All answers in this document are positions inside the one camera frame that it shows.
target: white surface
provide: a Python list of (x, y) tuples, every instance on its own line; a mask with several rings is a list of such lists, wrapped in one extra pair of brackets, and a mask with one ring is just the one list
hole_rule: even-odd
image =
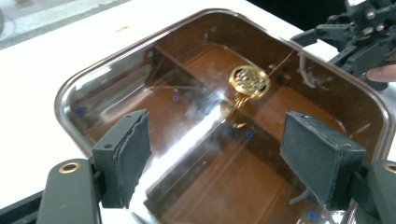
[[(48, 171), (57, 163), (83, 158), (57, 122), (53, 110), (55, 95), (69, 77), (147, 35), (210, 7), (240, 12), (285, 39), (301, 32), (243, 0), (133, 0), (0, 51), (3, 131), (0, 208), (42, 190)], [(325, 60), (334, 53), (333, 48), (324, 44), (310, 50), (320, 53)], [(125, 210), (103, 210), (102, 216), (104, 223), (131, 219)]]
[(90, 9), (112, 2), (113, 0), (96, 0), (95, 4), (93, 4), (92, 0), (51, 0), (35, 1), (29, 7), (22, 7), (21, 5), (23, 4), (18, 4), (18, 1), (2, 0), (0, 8), (6, 14), (7, 19), (4, 24), (4, 33), (0, 35), (0, 41), (23, 35), (55, 22), (63, 22), (67, 18), (78, 14), (81, 15)]

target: white table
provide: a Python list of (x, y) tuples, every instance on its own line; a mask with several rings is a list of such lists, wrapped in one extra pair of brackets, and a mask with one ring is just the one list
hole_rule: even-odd
[[(243, 0), (132, 0), (1, 50), (0, 208), (42, 190), (48, 171), (59, 162), (84, 158), (54, 114), (55, 95), (67, 79), (106, 56), (211, 7), (242, 13), (285, 39), (301, 32)], [(334, 48), (323, 43), (308, 50), (323, 60), (336, 54)], [(393, 161), (395, 147), (393, 143), (389, 154)], [(130, 223), (132, 219), (125, 210), (102, 210), (102, 217), (104, 223)]]

